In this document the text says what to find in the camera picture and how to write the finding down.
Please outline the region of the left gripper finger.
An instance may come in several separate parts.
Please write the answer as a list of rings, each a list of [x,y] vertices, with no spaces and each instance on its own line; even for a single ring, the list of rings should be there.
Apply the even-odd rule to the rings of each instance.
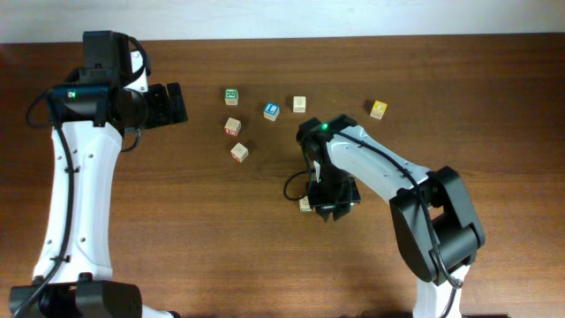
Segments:
[[[185,100],[182,94],[182,89],[176,82],[172,84],[172,103],[175,123],[179,124],[187,122],[188,117],[186,114]]]
[[[167,106],[166,106],[166,118],[167,123],[172,125],[175,119],[175,111],[174,111],[174,93],[175,93],[176,84],[175,83],[168,83],[166,85],[166,92],[167,92]]]

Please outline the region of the green edged wooden block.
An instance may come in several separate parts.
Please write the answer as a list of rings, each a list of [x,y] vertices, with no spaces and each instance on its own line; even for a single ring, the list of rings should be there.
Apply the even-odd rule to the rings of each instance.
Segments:
[[[299,211],[300,212],[312,212],[313,209],[310,205],[308,197],[304,197],[299,201]]]

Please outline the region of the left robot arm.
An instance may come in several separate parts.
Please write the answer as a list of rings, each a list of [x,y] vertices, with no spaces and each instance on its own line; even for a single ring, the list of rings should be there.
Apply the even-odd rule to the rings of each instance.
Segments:
[[[29,285],[14,286],[15,317],[156,317],[134,284],[116,282],[109,210],[127,133],[186,121],[177,83],[149,84],[150,60],[132,36],[83,35],[85,63],[41,94],[54,148],[49,221]]]

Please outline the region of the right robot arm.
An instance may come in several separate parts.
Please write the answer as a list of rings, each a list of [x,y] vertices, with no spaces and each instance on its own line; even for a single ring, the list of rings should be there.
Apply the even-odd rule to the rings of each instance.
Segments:
[[[398,250],[417,278],[415,317],[459,317],[463,281],[486,234],[460,175],[412,163],[372,139],[353,118],[313,117],[296,140],[308,177],[304,199],[324,220],[360,202],[361,181],[390,207]]]

